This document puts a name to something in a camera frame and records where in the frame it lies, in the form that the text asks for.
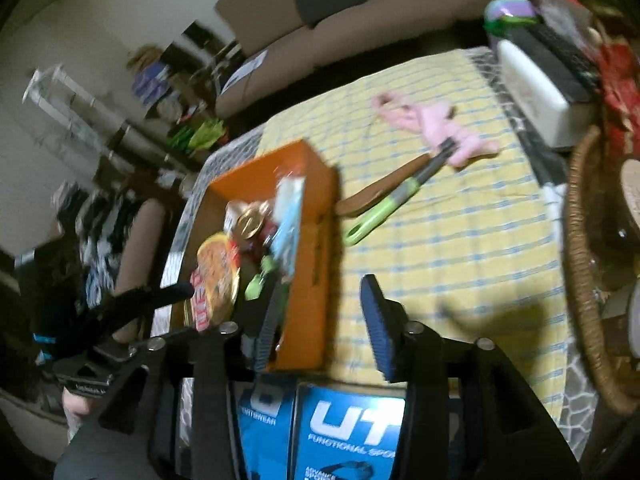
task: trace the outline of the wicker basket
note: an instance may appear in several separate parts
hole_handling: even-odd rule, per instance
[[[630,253],[609,251],[604,258],[597,248],[603,232],[605,175],[602,166],[602,137],[597,127],[575,147],[569,187],[564,204],[564,279],[568,307],[574,317],[580,342],[596,387],[605,402],[621,415],[631,414],[640,404],[640,374],[631,369],[631,359],[611,358],[605,347],[600,308],[594,293],[613,292],[598,283],[603,259],[632,261]]]

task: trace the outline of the sofa seat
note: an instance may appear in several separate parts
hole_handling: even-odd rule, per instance
[[[301,27],[267,47],[262,64],[227,88],[216,102],[222,119],[313,73],[313,31]]]
[[[231,85],[216,104],[228,119],[316,69],[382,46],[481,19],[491,0],[367,0],[301,27],[267,47],[262,65]]]

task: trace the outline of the gray stone-pattern tablecloth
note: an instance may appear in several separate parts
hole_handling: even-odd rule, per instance
[[[511,96],[500,79],[500,69],[497,60],[491,50],[485,47],[469,49],[466,51],[469,59],[476,65],[478,71],[484,76],[488,85],[494,90],[495,95],[502,105],[505,115],[509,118],[514,131],[527,135],[537,135],[533,126],[523,117],[518,107],[513,103]],[[203,166],[198,175],[193,193],[189,198],[180,223],[176,231],[174,242],[167,258],[162,275],[162,286],[171,285],[178,279],[180,265],[184,256],[193,220],[200,206],[200,202],[209,183],[217,176],[226,173],[243,162],[254,158],[264,126],[258,126],[252,131],[233,140],[222,149],[213,153]],[[152,335],[161,335],[169,331],[171,307],[167,306],[156,310],[152,325]],[[598,401],[598,395],[587,377],[582,356],[578,352],[574,335],[574,328],[569,326],[569,338],[567,341],[567,375],[564,390],[564,404],[559,428],[569,443],[576,458],[580,458],[584,446],[591,432],[593,413]],[[180,437],[188,445],[191,429],[191,391],[193,380],[185,380],[182,388],[182,400],[180,406]]]

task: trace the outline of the metal screw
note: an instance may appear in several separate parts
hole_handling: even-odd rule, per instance
[[[238,324],[235,321],[225,321],[224,323],[220,323],[218,330],[221,334],[233,334],[238,330]]]
[[[152,337],[149,341],[146,342],[146,348],[154,351],[164,348],[165,342],[161,337]]]
[[[419,321],[409,321],[404,326],[404,331],[412,335],[421,334],[422,332],[424,332],[424,325]]]
[[[488,337],[481,337],[480,339],[478,339],[478,342],[476,344],[478,345],[478,348],[482,350],[493,350],[495,348],[494,342],[491,341]]]

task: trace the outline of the yellow checkered tablecloth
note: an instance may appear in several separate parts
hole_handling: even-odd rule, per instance
[[[387,222],[344,248],[329,374],[383,383],[358,298],[360,278],[374,273],[386,297],[442,336],[494,339],[559,420],[567,320],[558,245],[518,139],[462,51],[414,59],[280,113],[267,123],[259,153],[305,138],[337,165],[342,195],[350,196],[425,150],[419,136],[374,116],[370,101],[386,90],[417,103],[454,102],[455,120],[498,140],[502,151],[459,172],[443,168]],[[342,232],[353,222],[343,221]]]

